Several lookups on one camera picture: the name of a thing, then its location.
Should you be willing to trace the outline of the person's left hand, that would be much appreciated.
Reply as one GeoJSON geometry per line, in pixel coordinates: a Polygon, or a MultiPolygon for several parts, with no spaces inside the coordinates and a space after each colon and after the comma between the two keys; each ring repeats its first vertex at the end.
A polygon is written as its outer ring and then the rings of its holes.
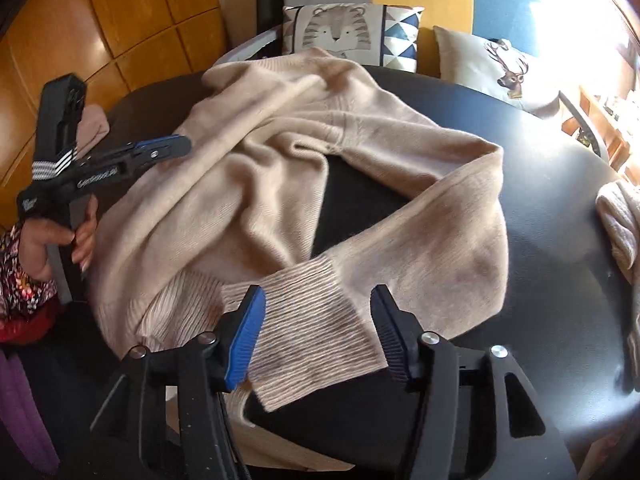
{"type": "Polygon", "coordinates": [[[73,246],[72,261],[85,271],[91,264],[96,246],[98,227],[98,200],[89,197],[85,220],[73,232],[49,219],[28,219],[22,226],[18,261],[25,273],[36,281],[48,282],[53,278],[47,247],[73,246]]]}

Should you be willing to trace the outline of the floral patterned sleeve forearm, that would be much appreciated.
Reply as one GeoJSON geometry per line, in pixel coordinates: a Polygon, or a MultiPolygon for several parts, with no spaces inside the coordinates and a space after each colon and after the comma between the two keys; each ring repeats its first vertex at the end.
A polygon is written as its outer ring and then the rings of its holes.
{"type": "Polygon", "coordinates": [[[18,258],[22,225],[1,235],[1,321],[31,318],[56,294],[54,281],[31,278],[18,258]]]}

